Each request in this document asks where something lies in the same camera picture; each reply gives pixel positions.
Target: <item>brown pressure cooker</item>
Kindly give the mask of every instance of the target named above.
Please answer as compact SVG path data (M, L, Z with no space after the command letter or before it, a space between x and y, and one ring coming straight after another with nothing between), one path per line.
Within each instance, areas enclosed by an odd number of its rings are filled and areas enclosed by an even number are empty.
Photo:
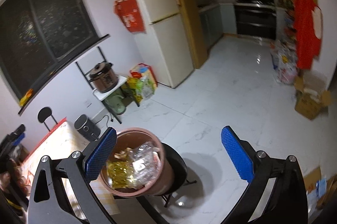
M118 77L112 70L112 63L102 62L90 71L90 82L93 82L101 93L109 92L118 83Z

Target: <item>cylindrical gray device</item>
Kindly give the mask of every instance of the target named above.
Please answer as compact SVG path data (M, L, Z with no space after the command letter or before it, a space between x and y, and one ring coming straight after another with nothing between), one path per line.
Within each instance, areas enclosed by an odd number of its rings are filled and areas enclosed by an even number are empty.
M98 139L101 130L86 115L81 115L75 121L75 129L89 141Z

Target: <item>tile floor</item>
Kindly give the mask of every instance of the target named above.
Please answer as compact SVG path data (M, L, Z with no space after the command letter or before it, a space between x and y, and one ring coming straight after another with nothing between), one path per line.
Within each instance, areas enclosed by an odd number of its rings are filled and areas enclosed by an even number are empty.
M271 157L295 155L303 175L318 165L327 177L337 172L336 104L313 121L298 114L294 104L294 87L279 85L273 78L268 47L223 38L201 69L178 88L159 86L141 107L128 107L122 125L113 126L117 131L152 131L184 158L188 178L198 180L175 193L167 209L160 197L148 198L170 223L218 224L247 186L221 144L224 126L230 125L255 150ZM268 195L262 199L252 218L261 214ZM135 199L117 202L122 212L114 216L118 224L153 223Z

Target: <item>window sill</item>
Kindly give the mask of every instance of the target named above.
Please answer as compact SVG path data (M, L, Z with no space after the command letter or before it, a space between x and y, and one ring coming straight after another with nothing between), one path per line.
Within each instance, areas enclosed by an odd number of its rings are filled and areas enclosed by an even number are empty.
M90 51L92 48L96 47L98 44L100 44L102 41L106 40L110 38L110 35L107 34L101 38L99 38L92 46L90 46L89 48L87 48L86 50L84 50L82 53L80 53L76 58L69 60L67 63L65 63L63 66L61 66L60 68L58 68L57 70L53 71L49 77L49 79L47 80L47 82L42 86L42 88L40 88L36 93L34 93L32 95L32 97L28 100L28 102L22 106L19 110L19 112L17 113L19 116L22 115L22 113L27 109L28 105L31 103L31 101L33 101L33 99L40 93L40 91L45 88L45 86L48 85L48 83L51 82L51 80L58 74L60 73L63 69L65 69L67 66L69 66L70 64L74 63L75 61L77 61L79 58L81 58L84 54L86 54L88 51Z

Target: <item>white refrigerator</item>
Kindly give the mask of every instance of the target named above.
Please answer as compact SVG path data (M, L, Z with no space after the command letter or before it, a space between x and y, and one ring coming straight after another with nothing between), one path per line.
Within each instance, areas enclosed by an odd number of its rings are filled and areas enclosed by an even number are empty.
M135 40L157 81L176 88L194 70L177 0L137 0L145 33Z

